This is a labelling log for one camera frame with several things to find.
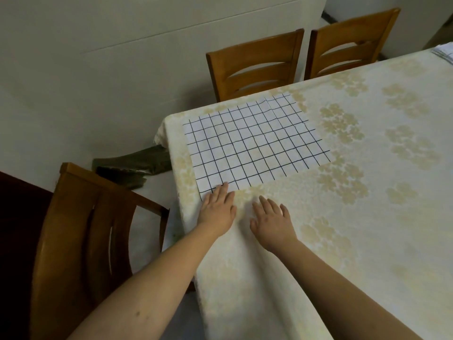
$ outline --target tablecloth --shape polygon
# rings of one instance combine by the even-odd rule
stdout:
[[[200,198],[183,120],[284,91],[335,160],[236,192],[236,220],[196,273],[206,337],[331,339],[249,230],[263,194],[288,207],[300,240],[421,337],[450,339],[453,66],[429,51],[168,116],[158,138],[168,141],[185,231]]]

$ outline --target white paper with black grid lines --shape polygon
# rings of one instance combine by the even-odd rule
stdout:
[[[332,160],[290,93],[189,119],[183,129],[201,198],[224,181],[234,191]]]

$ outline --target wooden chair back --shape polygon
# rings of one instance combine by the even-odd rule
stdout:
[[[38,243],[30,312],[31,340],[63,340],[132,276],[129,229],[136,206],[168,210],[74,164],[64,163]]]
[[[313,30],[304,79],[308,80],[376,62],[399,11],[399,8],[394,8]],[[356,45],[326,53],[339,45],[348,43]],[[346,61],[352,62],[329,68]]]
[[[206,54],[217,102],[294,83],[303,29]],[[243,69],[276,63],[239,74]]]

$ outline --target cream floral tablecloth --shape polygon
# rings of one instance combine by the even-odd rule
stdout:
[[[168,116],[159,133],[185,231],[200,198],[182,121],[283,91],[335,161],[236,193],[237,220],[196,274],[207,338],[331,339],[296,281],[252,237],[251,202],[263,194],[288,206],[306,245],[421,337],[451,339],[453,66],[429,51]]]

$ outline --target stack of paper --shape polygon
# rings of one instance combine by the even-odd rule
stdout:
[[[432,52],[453,64],[453,42],[437,45]]]

